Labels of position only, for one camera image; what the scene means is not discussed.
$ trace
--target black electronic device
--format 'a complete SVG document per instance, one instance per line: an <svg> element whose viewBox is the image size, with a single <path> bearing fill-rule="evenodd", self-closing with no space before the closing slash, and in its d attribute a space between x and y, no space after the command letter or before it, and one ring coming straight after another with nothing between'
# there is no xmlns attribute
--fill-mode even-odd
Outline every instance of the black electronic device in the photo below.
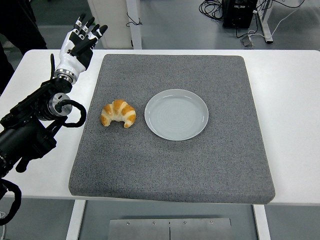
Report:
<svg viewBox="0 0 320 240"><path fill-rule="evenodd" d="M248 29L258 0L222 0L224 28Z"/></svg>

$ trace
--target robot finger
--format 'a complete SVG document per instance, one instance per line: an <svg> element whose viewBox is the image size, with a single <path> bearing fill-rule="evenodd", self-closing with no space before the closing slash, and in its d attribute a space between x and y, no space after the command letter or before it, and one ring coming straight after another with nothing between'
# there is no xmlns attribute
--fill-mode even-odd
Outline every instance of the robot finger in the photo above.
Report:
<svg viewBox="0 0 320 240"><path fill-rule="evenodd" d="M87 38L92 40L92 39L96 39L97 41L102 37L102 35L106 32L106 30L108 29L107 25L103 25L100 27L99 24L97 24L92 30L91 32L89 32L89 34L87 35Z"/></svg>
<svg viewBox="0 0 320 240"><path fill-rule="evenodd" d="M78 17L78 19L77 19L77 21L75 22L75 24L73 25L73 32L74 33L76 33L77 35L79 34L79 30L80 30L80 28L81 28L81 26L82 26L82 21L84 20L84 18L85 18L85 16L86 16L86 14L85 13L82 13L79 17Z"/></svg>
<svg viewBox="0 0 320 240"><path fill-rule="evenodd" d="M80 30L79 37L82 40L85 39L85 36L86 36L87 32L89 31L89 27L94 23L94 21L95 21L94 17L90 18L90 20L87 21L86 24L83 26L83 28Z"/></svg>
<svg viewBox="0 0 320 240"><path fill-rule="evenodd" d="M72 56L80 56L83 54L86 50L91 49L95 47L98 40L102 37L102 35L107 30L108 26L103 25L100 27L99 24L94 26L94 28L89 32L89 34L82 40L81 42L77 43L73 49L68 51L68 53Z"/></svg>

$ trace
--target ceramic plate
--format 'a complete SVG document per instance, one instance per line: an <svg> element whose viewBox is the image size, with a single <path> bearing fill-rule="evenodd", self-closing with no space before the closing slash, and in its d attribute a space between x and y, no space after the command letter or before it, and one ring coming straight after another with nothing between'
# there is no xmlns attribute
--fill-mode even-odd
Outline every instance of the ceramic plate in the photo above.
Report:
<svg viewBox="0 0 320 240"><path fill-rule="evenodd" d="M209 112L193 92L169 89L159 92L144 110L146 124L156 135L173 141L195 137L206 127Z"/></svg>

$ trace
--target gray floor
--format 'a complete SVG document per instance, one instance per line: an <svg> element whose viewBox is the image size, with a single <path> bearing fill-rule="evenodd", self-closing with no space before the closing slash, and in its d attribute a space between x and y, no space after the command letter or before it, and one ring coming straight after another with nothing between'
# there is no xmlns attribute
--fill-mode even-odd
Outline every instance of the gray floor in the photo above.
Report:
<svg viewBox="0 0 320 240"><path fill-rule="evenodd" d="M285 4L296 1L286 0ZM198 7L202 0L141 0L141 34L144 49L244 49L234 29L224 29L220 22L203 16ZM273 3L270 30L293 9ZM60 49L66 33L79 14L90 15L86 0L33 0L31 2L37 24L49 49ZM256 29L252 21L250 30ZM241 29L238 34L247 30ZM266 44L261 36L252 36L252 49L320 50L320 2L306 0L301 8L285 19L273 35L274 43ZM1 43L5 37L0 35ZM96 49L102 49L99 43ZM8 59L16 68L22 55L15 47L7 49ZM0 202L0 210L8 210L11 198ZM73 201L25 199L17 217L7 225L7 239L64 239L71 216ZM112 218L150 218L162 216L230 217L235 239L257 239L253 211L250 206L216 204L131 203L89 201L80 239L107 239ZM266 206L272 240L320 239L320 207Z"/></svg>

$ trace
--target table leg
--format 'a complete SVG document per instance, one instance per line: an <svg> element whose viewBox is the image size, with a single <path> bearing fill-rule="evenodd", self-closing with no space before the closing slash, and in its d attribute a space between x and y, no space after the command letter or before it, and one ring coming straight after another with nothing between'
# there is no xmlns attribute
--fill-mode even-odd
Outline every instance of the table leg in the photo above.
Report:
<svg viewBox="0 0 320 240"><path fill-rule="evenodd" d="M257 6L259 6L261 4L261 1L262 0L258 1ZM269 29L269 25L268 25L268 19L270 17L272 8L273 8L272 0L267 0L266 3L262 6L261 10L259 10L259 12L258 12L263 35L265 36L264 40L267 44L271 44L274 42L272 35L271 35L271 32L270 32L270 29Z"/></svg>
<svg viewBox="0 0 320 240"><path fill-rule="evenodd" d="M256 231L259 240L271 240L264 205L253 204Z"/></svg>
<svg viewBox="0 0 320 240"><path fill-rule="evenodd" d="M75 200L66 240L78 240L86 200Z"/></svg>
<svg viewBox="0 0 320 240"><path fill-rule="evenodd" d="M130 16L129 22L134 21L139 23L139 14L138 14L138 3L140 0L126 0L126 6L128 10L128 15ZM131 39L133 49L142 49L142 40L141 40L141 29L140 25L135 25L130 23Z"/></svg>

